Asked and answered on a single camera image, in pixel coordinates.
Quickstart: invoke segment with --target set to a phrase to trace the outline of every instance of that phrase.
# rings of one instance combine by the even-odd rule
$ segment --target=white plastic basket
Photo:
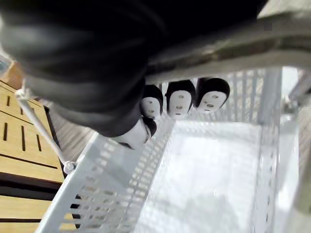
[[[218,75],[219,111],[164,113],[141,151],[95,134],[36,232],[272,232],[281,71]]]

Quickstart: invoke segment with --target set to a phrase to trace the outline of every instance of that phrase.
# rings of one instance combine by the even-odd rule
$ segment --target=shopping cart
[[[191,110],[179,121],[164,112],[141,150],[95,134],[36,232],[272,232],[280,118],[295,124],[311,86],[306,75],[282,97],[281,66],[309,69],[310,16],[262,18],[154,58],[148,84],[220,77],[230,85],[228,101],[215,113]],[[309,177],[289,231],[311,215]]]

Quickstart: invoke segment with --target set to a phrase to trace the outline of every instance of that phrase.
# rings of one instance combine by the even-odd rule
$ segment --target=wooden slat
[[[1,233],[34,233],[39,223],[0,222]]]
[[[7,123],[6,140],[3,139],[5,123]],[[22,126],[24,131],[25,151],[22,146]],[[38,145],[37,135],[39,137],[40,147]],[[57,155],[33,125],[2,112],[0,112],[0,154],[10,155],[61,169]]]
[[[42,219],[51,201],[0,196],[0,233],[33,233],[39,226],[37,222],[18,222]],[[74,224],[66,224],[62,230],[74,230]]]
[[[50,204],[49,200],[0,196],[0,218],[41,219]]]
[[[64,178],[61,169],[54,169],[0,156],[0,171],[13,175],[36,178],[62,183]]]

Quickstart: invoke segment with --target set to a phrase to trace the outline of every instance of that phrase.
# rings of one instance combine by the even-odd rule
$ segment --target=metal frame
[[[146,82],[157,84],[260,67],[310,69],[310,41],[311,11],[264,17],[161,52],[151,59]]]

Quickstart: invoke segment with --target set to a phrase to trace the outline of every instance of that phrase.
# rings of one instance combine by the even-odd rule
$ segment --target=white plastic grid
[[[76,170],[66,178],[36,232],[132,232],[140,213],[142,215],[136,229],[138,232],[209,232],[208,230],[229,232],[230,229],[241,233],[271,232],[276,186],[280,74],[281,69],[274,68],[219,76],[225,78],[231,87],[230,97],[222,109],[209,115],[200,114],[192,109],[189,117],[180,122],[174,122],[164,114],[157,122],[158,130],[155,136],[141,151],[125,149],[114,141],[97,135],[85,148]],[[206,121],[243,122],[243,124],[206,123]],[[158,174],[162,176],[156,177],[157,182],[154,183],[152,193],[161,190],[161,184],[166,183],[165,174],[168,168],[165,167],[165,161],[169,161],[170,156],[164,156],[163,159],[162,157],[171,154],[172,148],[176,145],[180,144],[181,147],[180,135],[217,139],[224,143],[227,151],[232,152],[234,161],[228,160],[227,155],[223,155],[222,160],[219,159],[223,162],[223,166],[219,166],[215,161],[213,164],[212,160],[205,161],[210,168],[215,166],[213,173],[215,177],[207,177],[207,183],[219,176],[227,179],[229,186],[226,188],[229,187],[232,191],[217,196],[213,203],[214,207],[207,209],[209,214],[206,217],[204,206],[199,204],[199,196],[198,200],[188,203],[194,206],[186,208],[189,211],[182,211],[184,209],[180,206],[172,208],[170,205],[168,208],[169,202],[154,201],[153,195],[148,197],[160,164]],[[226,147],[230,143],[233,143],[233,147]],[[188,162],[191,164],[191,157],[188,158]],[[228,173],[230,176],[225,175],[227,168],[231,168],[232,173]],[[233,183],[228,180],[232,176],[237,177]],[[237,188],[239,181],[243,179],[245,182],[240,182],[241,187]],[[191,193],[194,189],[189,187],[188,191]],[[247,201],[243,198],[245,192],[249,192]],[[204,197],[205,201],[212,199],[212,196],[215,197],[214,194],[209,195],[208,199]],[[223,206],[226,201],[235,203],[233,205],[235,207],[231,210],[226,209]],[[171,211],[171,216],[161,221],[160,216],[149,215],[150,205],[162,211],[165,209]],[[202,216],[198,216],[196,209],[203,211]],[[228,220],[232,216],[230,214],[232,211],[239,219],[236,228],[234,226],[237,222]],[[213,218],[213,215],[220,217],[223,224],[216,224],[217,219]],[[181,225],[174,228],[178,226],[176,221],[178,222],[179,218],[183,221],[192,219],[191,226],[194,228],[187,227],[189,229],[185,230]],[[200,223],[204,220],[206,224],[201,228]]]

